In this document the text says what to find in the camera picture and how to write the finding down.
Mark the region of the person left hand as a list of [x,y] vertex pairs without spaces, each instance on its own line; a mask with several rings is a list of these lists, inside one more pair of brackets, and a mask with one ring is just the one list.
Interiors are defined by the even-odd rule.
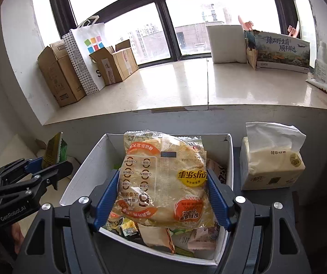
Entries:
[[25,237],[19,222],[0,230],[0,260],[14,265]]

